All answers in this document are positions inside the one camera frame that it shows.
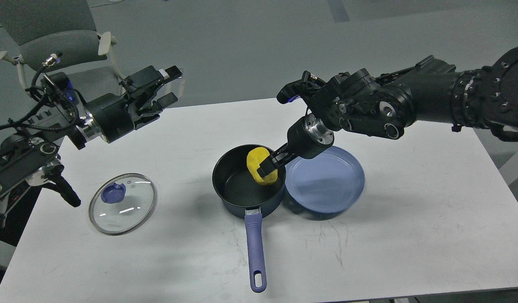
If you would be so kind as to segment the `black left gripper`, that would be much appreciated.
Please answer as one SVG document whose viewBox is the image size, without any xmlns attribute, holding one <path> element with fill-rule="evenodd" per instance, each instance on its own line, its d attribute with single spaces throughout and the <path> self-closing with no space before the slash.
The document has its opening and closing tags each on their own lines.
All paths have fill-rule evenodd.
<svg viewBox="0 0 518 303">
<path fill-rule="evenodd" d="M 120 83 L 125 92 L 123 98 L 107 93 L 92 100 L 84 107 L 85 113 L 92 118 L 96 132 L 107 142 L 122 138 L 133 130 L 140 129 L 160 117 L 160 113 L 178 101 L 173 92 L 158 100 L 153 100 L 159 89 L 168 84 L 165 69 L 147 66 Z M 128 105 L 143 106 L 136 110 L 136 119 L 130 115 Z"/>
</svg>

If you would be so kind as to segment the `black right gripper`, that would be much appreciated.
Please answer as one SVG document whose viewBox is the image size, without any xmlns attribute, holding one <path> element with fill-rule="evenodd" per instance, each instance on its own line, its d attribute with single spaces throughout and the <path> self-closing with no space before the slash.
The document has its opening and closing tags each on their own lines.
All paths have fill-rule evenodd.
<svg viewBox="0 0 518 303">
<path fill-rule="evenodd" d="M 307 114 L 295 122 L 287 132 L 287 143 L 277 150 L 266 146 L 268 155 L 261 161 L 257 173 L 265 177 L 275 170 L 284 168 L 296 157 L 313 159 L 334 144 L 334 131 L 328 129 L 321 119 Z"/>
</svg>

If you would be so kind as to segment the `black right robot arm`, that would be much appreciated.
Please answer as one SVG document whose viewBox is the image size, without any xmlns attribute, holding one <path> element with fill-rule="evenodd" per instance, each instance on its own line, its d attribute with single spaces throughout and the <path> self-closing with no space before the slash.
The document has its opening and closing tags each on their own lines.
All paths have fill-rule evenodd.
<svg viewBox="0 0 518 303">
<path fill-rule="evenodd" d="M 334 144 L 334 132 L 398 140 L 416 121 L 488 129 L 499 140 L 518 142 L 518 47 L 496 63 L 457 72 L 434 56 L 393 73 L 371 76 L 366 69 L 325 81 L 305 71 L 276 96 L 297 98 L 309 113 L 287 132 L 287 142 L 253 169 L 265 177 L 297 157 L 312 159 Z"/>
</svg>

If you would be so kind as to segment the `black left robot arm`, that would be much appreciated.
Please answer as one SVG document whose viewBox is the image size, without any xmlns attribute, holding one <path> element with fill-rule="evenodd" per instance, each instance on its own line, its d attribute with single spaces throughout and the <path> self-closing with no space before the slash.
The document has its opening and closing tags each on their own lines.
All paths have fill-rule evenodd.
<svg viewBox="0 0 518 303">
<path fill-rule="evenodd" d="M 65 74 L 47 75 L 53 65 L 61 65 L 62 56 L 56 52 L 45 58 L 25 89 L 36 105 L 19 120 L 9 119 L 0 126 L 0 132 L 15 129 L 0 146 L 0 229 L 8 212 L 32 187 L 52 190 L 72 207 L 80 206 L 80 198 L 62 176 L 59 139 L 68 137 L 77 149 L 97 137 L 112 143 L 159 119 L 178 100 L 172 92 L 155 96 L 163 85 L 181 78 L 182 70 L 148 66 L 120 81 L 124 90 L 120 96 L 107 93 L 85 101 Z"/>
</svg>

